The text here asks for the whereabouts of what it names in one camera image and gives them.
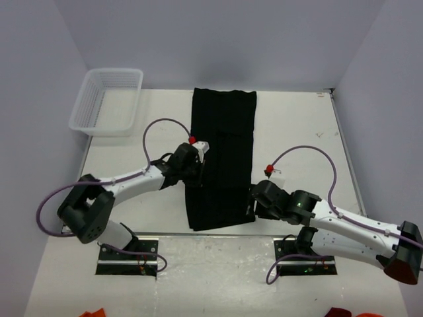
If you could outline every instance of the laundry basket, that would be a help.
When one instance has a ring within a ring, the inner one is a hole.
[[[142,81],[139,69],[91,69],[85,75],[69,127],[94,137],[131,135]]]

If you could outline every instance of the white table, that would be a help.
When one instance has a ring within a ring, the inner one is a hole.
[[[113,176],[145,164],[141,133],[160,117],[178,119],[189,126],[192,91],[143,90],[141,111],[132,137],[94,138],[84,173]],[[103,120],[109,120],[107,114]],[[339,184],[334,201],[359,213],[346,157],[329,95],[303,92],[260,92],[254,131],[252,180],[263,179],[262,170],[283,150],[310,144],[334,159]],[[186,139],[171,123],[160,123],[148,136],[152,157],[173,151]],[[288,191],[304,189],[326,197],[332,174],[319,153],[302,150],[282,161]],[[159,253],[169,267],[152,277],[95,275],[98,246],[82,245],[76,238],[48,239],[26,309],[26,317],[76,317],[84,311],[105,308],[115,316],[324,316],[330,307],[353,312],[374,312],[386,317],[406,316],[396,281],[367,264],[336,258],[338,275],[284,277],[264,283],[274,261],[270,236],[195,237],[184,209],[184,187],[139,196],[119,205],[112,218],[136,231],[167,232],[160,237]],[[299,227],[278,221],[207,231],[208,234],[281,235]]]
[[[143,90],[134,134],[129,138],[93,138],[83,173],[96,177],[117,176],[145,165],[141,139],[147,124],[157,118],[174,118],[187,127],[191,122],[192,90]],[[100,113],[102,124],[113,113]],[[183,129],[172,122],[160,122],[147,136],[151,158],[174,151],[187,141]],[[334,202],[360,213],[352,177],[342,146],[330,95],[315,92],[258,92],[254,127],[252,182],[264,179],[264,168],[282,151],[295,145],[314,145],[326,151],[338,169]],[[284,188],[307,190],[326,198],[332,169],[322,154],[302,149],[290,153],[277,165]],[[126,223],[137,232],[194,233],[188,226],[184,184],[165,191],[147,193],[121,203],[112,219]],[[281,235],[297,233],[299,227],[257,219],[254,223],[203,231],[207,234]]]

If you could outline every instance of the wall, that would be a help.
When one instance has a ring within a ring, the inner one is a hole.
[[[335,103],[369,216],[423,226],[423,2],[389,0],[336,88]],[[401,286],[421,316],[423,283]]]
[[[56,0],[88,68],[145,88],[321,90],[344,74],[383,0]]]
[[[87,141],[67,127],[86,68],[50,0],[2,1],[0,42],[0,315],[22,316],[46,244],[37,204],[75,180]]]

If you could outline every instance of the black cloth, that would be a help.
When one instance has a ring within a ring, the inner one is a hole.
[[[191,135],[210,145],[201,188],[185,188],[190,228],[209,230],[255,220],[247,212],[256,92],[194,90]]]

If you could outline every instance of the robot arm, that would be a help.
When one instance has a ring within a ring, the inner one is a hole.
[[[407,221],[401,226],[382,223],[341,208],[336,208],[337,215],[320,197],[301,190],[288,194],[268,180],[258,183],[251,195],[258,202],[256,214],[259,217],[305,226],[295,245],[299,254],[358,260],[380,267],[397,281],[417,284],[423,251],[391,235],[422,243],[415,224]],[[348,222],[343,216],[364,226],[381,229],[385,234]]]
[[[97,240],[130,251],[137,238],[127,226],[109,220],[112,208],[137,195],[173,186],[180,180],[187,186],[199,186],[208,149],[207,142],[183,143],[167,161],[164,161],[165,155],[151,161],[148,168],[114,178],[84,175],[79,181],[106,185],[74,187],[59,207],[58,216],[84,244]]]

